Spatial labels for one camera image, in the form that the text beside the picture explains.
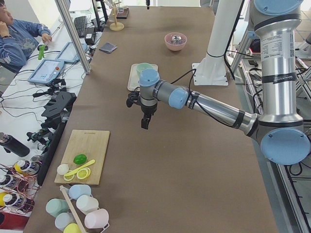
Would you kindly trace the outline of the lemon slice left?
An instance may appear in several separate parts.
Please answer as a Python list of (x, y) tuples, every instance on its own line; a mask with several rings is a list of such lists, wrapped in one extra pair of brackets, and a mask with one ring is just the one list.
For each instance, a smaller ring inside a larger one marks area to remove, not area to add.
[(69, 182), (69, 181), (72, 181), (75, 177), (75, 174), (72, 174), (72, 175), (66, 175), (64, 174), (63, 175), (63, 179), (66, 181), (66, 182)]

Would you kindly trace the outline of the white lemon end piece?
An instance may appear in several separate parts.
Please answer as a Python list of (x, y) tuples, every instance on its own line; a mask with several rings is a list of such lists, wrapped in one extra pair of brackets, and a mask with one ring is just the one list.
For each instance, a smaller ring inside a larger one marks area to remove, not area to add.
[(58, 167), (57, 167), (57, 174), (58, 175), (65, 175), (66, 173), (68, 173), (69, 171), (69, 166), (68, 164), (60, 164)]

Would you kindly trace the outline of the black water bottle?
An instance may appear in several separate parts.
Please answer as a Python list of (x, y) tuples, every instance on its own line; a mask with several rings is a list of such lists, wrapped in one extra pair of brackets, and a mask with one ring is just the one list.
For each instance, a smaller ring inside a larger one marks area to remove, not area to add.
[(30, 149), (9, 134), (0, 133), (0, 145), (7, 153), (14, 153), (19, 157), (25, 157), (30, 153)]

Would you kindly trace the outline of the green handled tool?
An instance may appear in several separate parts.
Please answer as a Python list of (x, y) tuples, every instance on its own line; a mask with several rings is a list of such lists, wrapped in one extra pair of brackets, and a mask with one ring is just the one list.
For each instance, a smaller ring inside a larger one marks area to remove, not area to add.
[(45, 48), (46, 48), (46, 45), (44, 44), (38, 47), (38, 51), (39, 51), (38, 60), (42, 60), (44, 58)]

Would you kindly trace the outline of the yellow bottle lower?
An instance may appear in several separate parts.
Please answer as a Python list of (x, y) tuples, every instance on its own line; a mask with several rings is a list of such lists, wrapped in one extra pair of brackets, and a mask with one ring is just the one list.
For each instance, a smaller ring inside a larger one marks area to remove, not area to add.
[(20, 208), (25, 203), (25, 197), (17, 193), (1, 192), (0, 205), (6, 207)]

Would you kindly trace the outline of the grey folded cloth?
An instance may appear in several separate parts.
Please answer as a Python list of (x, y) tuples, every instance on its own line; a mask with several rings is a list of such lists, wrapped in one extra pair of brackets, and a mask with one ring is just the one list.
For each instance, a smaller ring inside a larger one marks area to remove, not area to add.
[(111, 44), (110, 42), (106, 42), (103, 46), (99, 48), (99, 50), (107, 54), (110, 54), (117, 48), (118, 48), (117, 45)]

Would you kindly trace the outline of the black power adapter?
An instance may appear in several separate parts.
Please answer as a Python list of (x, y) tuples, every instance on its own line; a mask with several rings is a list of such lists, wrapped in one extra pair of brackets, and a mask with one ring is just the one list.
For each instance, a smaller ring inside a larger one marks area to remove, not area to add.
[(94, 45), (96, 37), (96, 28), (89, 27), (85, 30), (85, 42), (87, 45)]

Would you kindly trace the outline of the black computer mouse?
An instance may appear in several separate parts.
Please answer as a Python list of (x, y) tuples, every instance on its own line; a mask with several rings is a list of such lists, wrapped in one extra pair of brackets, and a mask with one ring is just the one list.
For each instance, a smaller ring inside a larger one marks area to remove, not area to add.
[(47, 51), (49, 49), (47, 45), (38, 45), (37, 50), (40, 50), (41, 47), (44, 47), (44, 51)]

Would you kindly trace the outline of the pink bowl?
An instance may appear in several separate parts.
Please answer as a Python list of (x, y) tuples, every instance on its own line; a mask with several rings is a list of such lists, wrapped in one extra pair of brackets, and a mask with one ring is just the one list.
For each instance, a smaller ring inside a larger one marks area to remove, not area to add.
[(187, 37), (182, 33), (169, 33), (164, 37), (166, 47), (171, 51), (180, 51), (182, 50), (186, 43)]

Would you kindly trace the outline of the yellow plastic knife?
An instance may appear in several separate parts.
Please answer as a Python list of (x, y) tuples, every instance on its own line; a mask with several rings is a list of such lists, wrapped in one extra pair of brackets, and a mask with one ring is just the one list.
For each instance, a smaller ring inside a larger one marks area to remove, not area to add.
[(76, 174), (80, 169), (85, 168), (85, 167), (88, 167), (88, 166), (94, 164), (95, 162), (96, 162), (96, 160), (95, 160), (95, 159), (92, 159), (92, 160), (90, 160), (89, 162), (85, 163), (84, 165), (82, 165), (82, 166), (80, 166), (80, 167), (78, 167), (78, 168), (76, 168), (76, 169), (74, 169), (74, 170), (72, 170), (72, 171), (70, 171), (70, 172), (67, 172), (64, 176), (71, 176), (71, 175), (74, 175), (74, 174)]

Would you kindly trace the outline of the lemon slice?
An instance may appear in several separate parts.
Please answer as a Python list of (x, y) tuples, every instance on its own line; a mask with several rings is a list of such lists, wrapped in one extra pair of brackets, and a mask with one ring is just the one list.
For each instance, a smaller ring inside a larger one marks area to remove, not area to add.
[(84, 179), (88, 178), (90, 175), (91, 175), (91, 170), (88, 167), (82, 168), (82, 169), (78, 170), (76, 173), (76, 177), (79, 180), (84, 180)]
[(66, 181), (66, 182), (69, 182), (69, 181), (72, 181), (75, 177), (75, 174), (72, 174), (72, 175), (66, 175), (64, 174), (63, 175), (63, 179)]

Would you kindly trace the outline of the green bowl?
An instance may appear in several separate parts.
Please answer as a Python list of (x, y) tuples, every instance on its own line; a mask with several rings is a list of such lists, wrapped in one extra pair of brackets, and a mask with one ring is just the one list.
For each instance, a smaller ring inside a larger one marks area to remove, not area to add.
[(137, 76), (140, 77), (142, 71), (146, 69), (153, 69), (153, 66), (149, 63), (139, 63), (136, 67)]

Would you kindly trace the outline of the dark wooden tray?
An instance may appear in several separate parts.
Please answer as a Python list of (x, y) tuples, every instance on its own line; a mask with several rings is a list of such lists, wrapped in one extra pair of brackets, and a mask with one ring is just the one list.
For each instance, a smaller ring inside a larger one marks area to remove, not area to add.
[(129, 14), (129, 8), (119, 8), (117, 10), (117, 19), (127, 19)]

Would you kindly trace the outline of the teach pendant tablet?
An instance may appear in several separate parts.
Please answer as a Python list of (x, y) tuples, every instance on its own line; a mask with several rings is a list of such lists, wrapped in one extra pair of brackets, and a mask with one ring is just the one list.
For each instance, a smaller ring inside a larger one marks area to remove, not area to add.
[(48, 84), (57, 78), (64, 64), (64, 61), (61, 60), (44, 59), (28, 78), (28, 82)]
[(79, 61), (79, 56), (75, 50), (73, 43), (68, 42), (55, 59), (57, 61), (63, 61), (64, 63), (73, 64)]

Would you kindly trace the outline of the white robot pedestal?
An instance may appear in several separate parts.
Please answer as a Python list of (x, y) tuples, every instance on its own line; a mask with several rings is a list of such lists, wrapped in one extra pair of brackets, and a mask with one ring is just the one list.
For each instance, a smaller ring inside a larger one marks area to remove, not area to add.
[(243, 4), (242, 0), (220, 0), (218, 7), (214, 7), (214, 1), (209, 2), (209, 7), (216, 10), (216, 15), (206, 56), (200, 63), (192, 64), (196, 69), (193, 78), (194, 85), (228, 85), (225, 54), (241, 15)]

